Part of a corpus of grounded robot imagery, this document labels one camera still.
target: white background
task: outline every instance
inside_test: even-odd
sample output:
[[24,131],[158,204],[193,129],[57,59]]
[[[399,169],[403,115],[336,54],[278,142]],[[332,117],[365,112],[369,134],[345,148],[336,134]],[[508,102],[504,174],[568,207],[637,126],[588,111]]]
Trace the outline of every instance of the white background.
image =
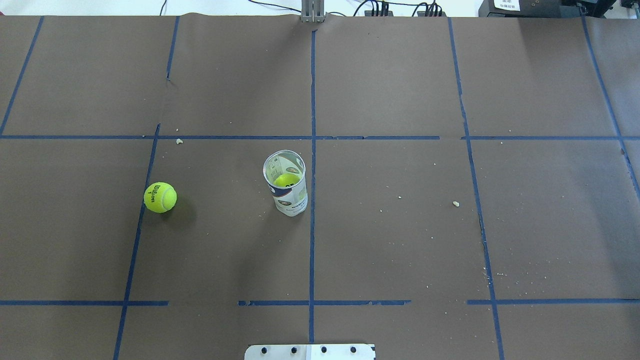
[[[0,0],[0,12],[5,15],[158,15],[164,0]],[[300,9],[300,0],[264,0]],[[417,4],[420,0],[395,0],[397,3]],[[360,0],[325,0],[326,12],[353,15]],[[482,0],[439,0],[438,4],[451,17],[476,17]],[[605,16],[608,18],[635,18],[633,10],[622,8],[620,0]],[[371,9],[369,4],[363,8]],[[391,5],[394,16],[410,16],[412,6]],[[163,15],[185,13],[206,15],[280,15],[293,13],[271,6],[249,3],[247,0],[167,0]]]

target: metal bracket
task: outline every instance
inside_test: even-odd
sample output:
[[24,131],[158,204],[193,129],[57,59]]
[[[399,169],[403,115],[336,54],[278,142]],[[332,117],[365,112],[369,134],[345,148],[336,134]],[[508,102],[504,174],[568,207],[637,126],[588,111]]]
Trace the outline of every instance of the metal bracket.
[[370,344],[252,345],[244,360],[375,360],[375,348]]
[[302,22],[324,22],[325,18],[324,0],[302,0]]

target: white metal plate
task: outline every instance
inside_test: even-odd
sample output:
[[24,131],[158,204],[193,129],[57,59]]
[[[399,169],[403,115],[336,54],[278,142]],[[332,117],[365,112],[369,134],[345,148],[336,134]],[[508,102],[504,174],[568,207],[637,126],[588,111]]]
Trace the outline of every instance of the white metal plate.
[[244,352],[244,360],[375,360],[375,345],[368,344],[302,344],[252,345]]

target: green tennis ball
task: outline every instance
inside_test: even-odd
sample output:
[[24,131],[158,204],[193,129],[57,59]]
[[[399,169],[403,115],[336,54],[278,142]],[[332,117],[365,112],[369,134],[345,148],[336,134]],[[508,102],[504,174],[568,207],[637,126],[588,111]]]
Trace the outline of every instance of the green tennis ball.
[[288,188],[290,186],[294,186],[298,181],[300,181],[298,176],[286,172],[278,176],[278,178],[273,181],[273,184],[281,188]]
[[153,183],[145,191],[145,205],[154,213],[164,213],[175,205],[178,194],[167,183]]

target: gray metal bracket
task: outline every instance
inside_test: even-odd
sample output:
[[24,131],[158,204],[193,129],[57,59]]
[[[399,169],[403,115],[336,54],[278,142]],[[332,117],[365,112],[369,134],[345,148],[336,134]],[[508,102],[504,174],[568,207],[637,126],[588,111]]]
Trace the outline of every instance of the gray metal bracket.
[[302,0],[302,22],[324,22],[325,18],[324,0]]

